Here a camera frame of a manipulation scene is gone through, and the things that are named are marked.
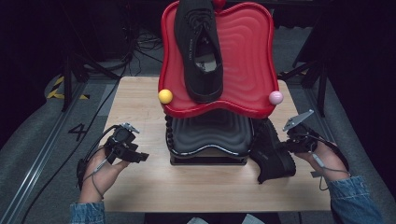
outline hand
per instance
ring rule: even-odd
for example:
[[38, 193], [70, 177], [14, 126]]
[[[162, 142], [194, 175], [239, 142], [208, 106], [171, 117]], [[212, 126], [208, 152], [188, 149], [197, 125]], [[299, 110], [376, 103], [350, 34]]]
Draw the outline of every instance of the hand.
[[332, 149], [327, 147], [324, 143], [318, 141], [318, 147], [315, 150], [315, 154], [317, 154], [320, 160], [324, 163], [325, 167], [330, 168], [331, 170], [320, 167], [309, 152], [294, 153], [297, 157], [308, 161], [312, 168], [322, 174], [329, 181], [349, 178], [345, 165], [338, 156], [335, 155]]
[[[85, 171], [84, 179], [92, 174], [93, 170], [106, 158], [105, 149], [102, 147], [99, 149], [90, 159], [87, 170]], [[102, 166], [102, 168], [94, 175], [89, 176], [85, 179], [81, 193], [78, 199], [78, 203], [99, 203], [102, 201], [102, 195], [113, 186], [116, 182], [120, 172], [125, 169], [130, 162], [120, 161], [117, 164], [111, 165], [108, 161]]]

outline gray carpet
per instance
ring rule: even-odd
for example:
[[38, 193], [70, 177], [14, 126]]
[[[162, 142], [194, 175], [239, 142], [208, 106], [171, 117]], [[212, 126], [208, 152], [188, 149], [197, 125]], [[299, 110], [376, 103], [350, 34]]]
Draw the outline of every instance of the gray carpet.
[[[291, 65], [309, 35], [310, 29], [279, 28], [274, 37], [274, 64], [277, 72], [289, 71]], [[162, 64], [155, 59], [163, 58], [163, 49], [145, 51], [147, 55], [136, 52], [133, 61], [125, 71], [125, 76], [158, 76]], [[118, 63], [117, 61], [103, 63], [103, 66]], [[120, 74], [122, 69], [114, 71]], [[57, 77], [45, 89], [47, 95]], [[314, 109], [312, 105], [317, 86], [313, 90], [304, 90], [299, 85], [301, 77], [288, 80], [288, 86], [293, 101], [299, 113]], [[103, 75], [92, 75], [87, 83], [74, 81], [75, 97], [89, 94], [89, 100], [75, 99], [67, 112], [61, 112], [63, 100], [48, 99], [47, 103], [38, 109], [12, 135], [0, 151], [0, 214], [4, 223], [20, 223], [29, 204], [37, 193], [53, 176], [72, 150], [78, 145], [78, 134], [69, 133], [78, 125], [84, 125], [87, 130], [100, 104], [113, 89], [116, 81]], [[69, 220], [69, 204], [76, 201], [79, 190], [76, 185], [76, 164], [85, 156], [96, 138], [103, 132], [112, 97], [106, 101], [102, 110], [88, 131], [84, 141], [71, 156], [64, 168], [45, 188], [35, 202], [25, 223], [67, 223]], [[353, 175], [363, 175], [372, 192], [373, 199], [378, 204], [386, 223], [396, 223], [396, 205], [387, 187], [379, 177], [375, 168], [364, 153], [358, 137], [353, 131], [343, 107], [332, 89], [331, 83], [326, 92], [326, 118], [320, 118], [318, 113], [306, 122], [319, 133], [329, 135], [343, 150], [350, 162]], [[23, 179], [34, 165], [38, 155], [47, 157], [41, 161], [43, 169], [36, 169], [37, 179], [28, 185]], [[24, 185], [26, 192], [21, 194], [20, 187]], [[143, 223], [144, 214], [137, 213], [107, 213], [108, 223]], [[299, 223], [301, 215], [304, 224], [332, 223], [330, 212], [280, 213], [282, 224]]]

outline shoelace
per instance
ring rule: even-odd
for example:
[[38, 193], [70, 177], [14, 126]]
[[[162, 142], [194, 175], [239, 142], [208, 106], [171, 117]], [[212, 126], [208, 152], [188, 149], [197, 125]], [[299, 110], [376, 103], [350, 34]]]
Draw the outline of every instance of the shoelace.
[[205, 8], [192, 10], [186, 14], [185, 18], [195, 34], [198, 34], [197, 28], [201, 25], [210, 30], [210, 20], [213, 19], [211, 11]]

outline cable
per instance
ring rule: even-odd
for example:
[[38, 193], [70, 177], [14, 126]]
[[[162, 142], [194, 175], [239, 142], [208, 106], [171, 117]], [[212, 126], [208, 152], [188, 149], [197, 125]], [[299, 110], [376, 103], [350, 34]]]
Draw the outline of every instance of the cable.
[[[126, 66], [124, 67], [120, 77], [123, 77], [123, 74], [125, 72]], [[30, 210], [32, 209], [33, 205], [35, 204], [35, 202], [37, 201], [37, 199], [39, 198], [39, 196], [43, 193], [44, 189], [50, 184], [50, 182], [52, 181], [52, 179], [62, 170], [62, 168], [64, 168], [64, 166], [67, 164], [67, 162], [70, 160], [70, 158], [73, 156], [73, 154], [77, 151], [78, 147], [81, 145], [82, 141], [85, 139], [85, 136], [87, 136], [88, 131], [90, 130], [91, 126], [93, 125], [93, 122], [95, 121], [95, 119], [97, 118], [97, 115], [99, 114], [99, 111], [102, 109], [103, 105], [105, 104], [105, 102], [108, 100], [108, 98], [110, 97], [110, 95], [113, 93], [113, 91], [119, 86], [120, 84], [120, 79], [117, 80], [116, 84], [114, 85], [113, 89], [111, 90], [111, 92], [108, 94], [108, 96], [106, 97], [106, 99], [101, 103], [101, 105], [99, 106], [99, 108], [96, 110], [96, 113], [93, 115], [93, 118], [90, 122], [90, 125], [88, 125], [87, 131], [85, 132], [85, 134], [81, 137], [81, 139], [79, 140], [78, 144], [75, 146], [75, 148], [70, 152], [70, 154], [67, 156], [67, 158], [64, 160], [64, 162], [61, 164], [61, 166], [56, 170], [56, 172], [52, 175], [52, 177], [46, 182], [46, 184], [44, 184], [44, 186], [41, 188], [41, 190], [37, 193], [37, 195], [35, 196], [35, 198], [33, 199], [33, 201], [30, 203], [28, 209], [26, 210], [21, 224], [23, 224], [30, 212]]]

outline pink ball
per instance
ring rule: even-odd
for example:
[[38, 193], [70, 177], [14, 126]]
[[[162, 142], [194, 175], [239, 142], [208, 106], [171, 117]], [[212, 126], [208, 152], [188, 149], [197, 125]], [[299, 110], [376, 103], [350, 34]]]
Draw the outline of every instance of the pink ball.
[[270, 102], [273, 105], [279, 105], [283, 101], [283, 94], [280, 91], [273, 91], [270, 94]]

